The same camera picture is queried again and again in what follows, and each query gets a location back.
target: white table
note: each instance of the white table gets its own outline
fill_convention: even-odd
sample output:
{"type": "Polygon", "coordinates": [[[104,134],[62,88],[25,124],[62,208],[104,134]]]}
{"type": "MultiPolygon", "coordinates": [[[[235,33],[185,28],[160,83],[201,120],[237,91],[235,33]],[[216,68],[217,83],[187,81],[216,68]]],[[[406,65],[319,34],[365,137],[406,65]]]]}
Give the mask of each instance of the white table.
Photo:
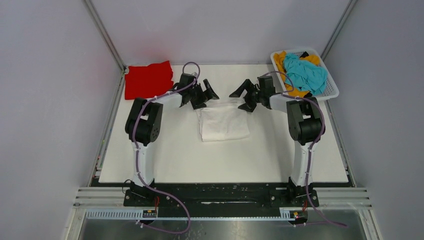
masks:
{"type": "MultiPolygon", "coordinates": [[[[245,79],[256,83],[269,72],[270,65],[201,65],[200,79],[208,79],[221,102],[228,100],[245,79]]],[[[182,66],[172,67],[178,82],[182,66]]],[[[188,66],[187,73],[197,72],[188,66]]],[[[122,183],[134,174],[134,152],[125,123],[132,100],[122,93],[100,174],[100,183],[122,183]]],[[[330,126],[326,105],[321,102],[327,124],[315,152],[312,169],[315,182],[347,182],[342,157],[330,126]]],[[[285,113],[269,110],[261,104],[248,113],[250,137],[240,140],[202,142],[196,112],[190,103],[162,115],[154,156],[157,183],[254,183],[287,182],[294,159],[294,141],[290,137],[285,113]]]]}

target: pile of clothes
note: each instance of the pile of clothes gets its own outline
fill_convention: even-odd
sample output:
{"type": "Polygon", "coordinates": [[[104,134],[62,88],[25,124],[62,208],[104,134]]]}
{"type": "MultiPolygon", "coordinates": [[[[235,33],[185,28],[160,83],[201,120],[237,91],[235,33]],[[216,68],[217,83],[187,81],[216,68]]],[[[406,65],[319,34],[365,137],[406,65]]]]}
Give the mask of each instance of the pile of clothes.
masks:
{"type": "Polygon", "coordinates": [[[293,53],[274,54],[273,56],[278,71],[284,72],[291,79],[294,85],[290,85],[290,81],[283,74],[281,79],[287,94],[296,97],[310,97],[321,95],[327,87],[327,70],[320,66],[320,57],[317,55],[309,55],[304,52],[300,57],[293,53]]]}

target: black wire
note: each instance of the black wire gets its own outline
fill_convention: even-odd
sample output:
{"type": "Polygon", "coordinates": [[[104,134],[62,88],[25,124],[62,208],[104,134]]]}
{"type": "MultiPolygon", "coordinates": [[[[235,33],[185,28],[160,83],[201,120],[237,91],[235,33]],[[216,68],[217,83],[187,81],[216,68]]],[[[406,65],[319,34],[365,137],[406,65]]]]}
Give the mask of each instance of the black wire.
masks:
{"type": "Polygon", "coordinates": [[[124,185],[127,183],[127,182],[131,182],[131,179],[127,179],[127,180],[125,180],[124,182],[123,182],[123,185],[122,185],[122,193],[123,194],[125,194],[125,192],[124,192],[124,185]]]}

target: gray floor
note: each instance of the gray floor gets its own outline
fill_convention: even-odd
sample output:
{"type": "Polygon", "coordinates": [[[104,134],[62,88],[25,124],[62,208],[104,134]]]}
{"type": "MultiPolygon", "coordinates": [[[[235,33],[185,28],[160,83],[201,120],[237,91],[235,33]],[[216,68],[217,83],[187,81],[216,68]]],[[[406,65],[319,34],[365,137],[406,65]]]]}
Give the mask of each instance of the gray floor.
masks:
{"type": "MultiPolygon", "coordinates": [[[[172,235],[135,225],[133,220],[86,219],[80,240],[361,240],[366,239],[360,217],[354,210],[325,211],[334,221],[349,225],[348,229],[332,225],[285,227],[281,221],[193,221],[188,232],[172,235]]],[[[309,211],[308,222],[321,221],[309,211]]],[[[155,227],[182,230],[185,221],[155,221],[155,227]]]]}

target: teal cloth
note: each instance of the teal cloth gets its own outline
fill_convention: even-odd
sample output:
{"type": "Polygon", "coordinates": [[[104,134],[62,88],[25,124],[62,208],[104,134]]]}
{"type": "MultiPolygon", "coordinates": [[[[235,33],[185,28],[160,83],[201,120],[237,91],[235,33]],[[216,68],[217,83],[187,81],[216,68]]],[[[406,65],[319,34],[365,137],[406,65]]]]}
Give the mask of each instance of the teal cloth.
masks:
{"type": "Polygon", "coordinates": [[[300,91],[310,91],[312,95],[320,95],[327,86],[327,71],[320,66],[307,61],[300,60],[293,53],[285,55],[283,61],[286,74],[293,81],[293,85],[300,91]]]}

